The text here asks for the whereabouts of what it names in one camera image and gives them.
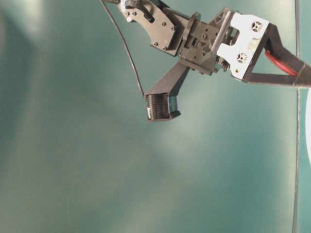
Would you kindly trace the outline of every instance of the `vertical metal rod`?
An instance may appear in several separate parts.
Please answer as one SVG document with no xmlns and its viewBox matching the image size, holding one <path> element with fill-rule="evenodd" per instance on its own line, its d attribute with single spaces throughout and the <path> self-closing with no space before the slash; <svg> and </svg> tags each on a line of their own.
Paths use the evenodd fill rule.
<svg viewBox="0 0 311 233">
<path fill-rule="evenodd" d="M 295 0 L 296 18 L 296 55 L 300 58 L 300 9 L 299 0 Z M 297 145 L 296 145 L 296 174 L 295 174 L 295 196 L 294 196 L 294 216 L 292 233 L 297 232 L 298 219 L 298 183 L 299 183 L 299 158 L 300 158 L 300 117 L 301 117 L 301 91 L 297 89 Z"/>
</svg>

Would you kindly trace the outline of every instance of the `black cable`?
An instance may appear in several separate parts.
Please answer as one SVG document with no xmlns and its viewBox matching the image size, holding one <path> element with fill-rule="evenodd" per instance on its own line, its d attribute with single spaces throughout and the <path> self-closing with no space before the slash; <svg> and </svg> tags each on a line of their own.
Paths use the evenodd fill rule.
<svg viewBox="0 0 311 233">
<path fill-rule="evenodd" d="M 108 7 L 106 6 L 104 0 L 100 0 L 100 1 L 101 1 L 101 3 L 102 3 L 103 8 L 104 8 L 105 11 L 107 12 L 107 14 L 108 14 L 108 16 L 109 16 L 109 18 L 110 18 L 112 24 L 115 26 L 117 32 L 119 33 L 119 35 L 120 35 L 120 37 L 121 37 L 121 40 L 122 40 L 122 42 L 123 42 L 123 44 L 124 44 L 125 51 L 126 51 L 126 53 L 127 53 L 127 56 L 128 56 L 129 59 L 130 59 L 132 68 L 133 68 L 133 70 L 134 70 L 134 73 L 135 73 L 135 76 L 136 76 L 136 80 L 137 80 L 137 84 L 138 84 L 138 88 L 139 88 L 139 90 L 140 90 L 140 92 L 141 92 L 141 94 L 142 94 L 142 97 L 144 98 L 144 91 L 142 90 L 142 87 L 141 87 L 141 83 L 140 83 L 140 79 L 139 79 L 139 76 L 138 76 L 138 72 L 137 72 L 136 66 L 135 66 L 135 64 L 134 64 L 133 58 L 132 58 L 132 56 L 131 56 L 130 50 L 129 50 L 129 48 L 128 48 L 128 46 L 127 46 L 127 43 L 126 43 L 126 41 L 125 41 L 125 38 L 124 38 L 124 36 L 123 36 L 123 34 L 122 34 L 120 28 L 118 27 L 118 25 L 117 25 L 115 19 L 113 18 L 112 14 L 110 13 Z"/>
</svg>

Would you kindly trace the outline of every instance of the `white object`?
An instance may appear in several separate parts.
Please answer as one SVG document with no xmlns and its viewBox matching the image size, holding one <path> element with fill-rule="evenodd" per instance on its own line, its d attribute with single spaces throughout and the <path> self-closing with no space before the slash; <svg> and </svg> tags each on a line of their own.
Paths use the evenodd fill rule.
<svg viewBox="0 0 311 233">
<path fill-rule="evenodd" d="M 311 90 L 309 91 L 308 100 L 307 100 L 306 140 L 307 140 L 309 159 L 310 159 L 310 162 L 311 162 Z"/>
<path fill-rule="evenodd" d="M 230 64 L 232 76 L 242 80 L 269 22 L 257 16 L 235 13 L 230 25 L 239 30 L 239 37 L 234 45 L 222 43 L 217 55 Z"/>
</svg>

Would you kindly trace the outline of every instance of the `red wire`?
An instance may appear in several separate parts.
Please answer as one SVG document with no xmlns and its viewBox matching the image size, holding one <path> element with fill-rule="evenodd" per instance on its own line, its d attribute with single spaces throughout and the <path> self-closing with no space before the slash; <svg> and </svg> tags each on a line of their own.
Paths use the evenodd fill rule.
<svg viewBox="0 0 311 233">
<path fill-rule="evenodd" d="M 292 76 L 298 75 L 297 71 L 293 70 L 292 68 L 285 65 L 283 62 L 279 61 L 277 58 L 275 58 L 270 53 L 270 51 L 266 50 L 265 54 L 266 54 L 267 58 L 270 60 L 270 62 L 272 62 L 279 69 L 283 70 L 285 73 L 288 73 L 289 75 L 292 75 Z"/>
</svg>

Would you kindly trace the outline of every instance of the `green table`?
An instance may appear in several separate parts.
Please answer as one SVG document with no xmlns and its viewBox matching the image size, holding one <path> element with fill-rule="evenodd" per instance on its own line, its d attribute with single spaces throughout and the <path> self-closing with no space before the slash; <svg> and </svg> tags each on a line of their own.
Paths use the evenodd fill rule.
<svg viewBox="0 0 311 233">
<path fill-rule="evenodd" d="M 294 0 L 166 3 L 204 21 L 224 6 L 265 18 L 295 53 Z M 295 89 L 190 72 L 182 116 L 147 123 L 123 45 L 97 0 L 0 7 L 1 232 L 292 232 Z M 176 59 L 110 8 L 147 89 Z M 279 73 L 264 57 L 256 70 Z"/>
</svg>

